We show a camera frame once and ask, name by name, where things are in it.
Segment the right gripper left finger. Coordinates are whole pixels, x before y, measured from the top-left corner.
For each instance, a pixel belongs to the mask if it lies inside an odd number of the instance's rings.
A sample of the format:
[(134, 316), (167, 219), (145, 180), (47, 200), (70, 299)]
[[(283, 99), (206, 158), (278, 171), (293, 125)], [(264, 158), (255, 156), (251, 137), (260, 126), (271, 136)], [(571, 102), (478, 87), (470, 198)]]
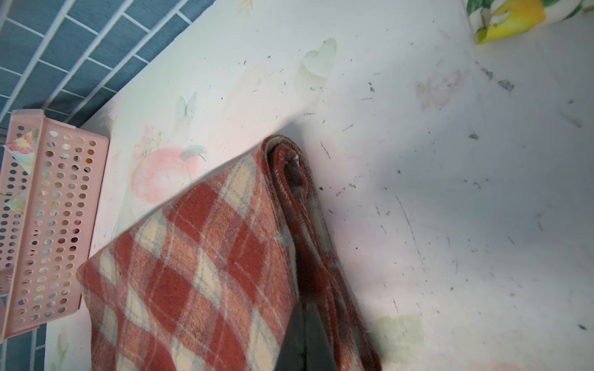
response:
[(303, 371), (306, 369), (306, 333), (303, 305), (298, 303), (286, 329), (274, 371)]

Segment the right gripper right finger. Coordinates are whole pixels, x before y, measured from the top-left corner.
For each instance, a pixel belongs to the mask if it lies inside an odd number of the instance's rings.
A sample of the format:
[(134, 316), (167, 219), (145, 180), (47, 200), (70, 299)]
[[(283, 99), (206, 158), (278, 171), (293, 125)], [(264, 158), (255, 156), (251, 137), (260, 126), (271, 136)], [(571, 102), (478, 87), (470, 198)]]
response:
[(334, 351), (326, 336), (318, 308), (313, 303), (306, 305), (305, 370), (337, 371)]

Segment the red patterned skirt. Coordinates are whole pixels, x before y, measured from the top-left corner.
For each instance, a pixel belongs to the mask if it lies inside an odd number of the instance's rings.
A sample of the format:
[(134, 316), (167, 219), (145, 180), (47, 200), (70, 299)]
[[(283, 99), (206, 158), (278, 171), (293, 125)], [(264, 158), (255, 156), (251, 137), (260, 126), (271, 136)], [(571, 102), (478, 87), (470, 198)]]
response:
[(309, 164), (274, 135), (80, 266), (94, 370), (274, 370), (294, 307), (337, 370), (379, 370)]

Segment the lemon print skirt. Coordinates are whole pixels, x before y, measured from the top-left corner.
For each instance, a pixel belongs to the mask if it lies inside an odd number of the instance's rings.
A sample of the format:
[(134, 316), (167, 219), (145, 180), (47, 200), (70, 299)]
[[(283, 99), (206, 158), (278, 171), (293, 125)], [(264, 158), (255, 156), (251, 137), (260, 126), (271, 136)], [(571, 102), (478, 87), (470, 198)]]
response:
[(465, 0), (478, 45), (593, 11), (592, 0)]

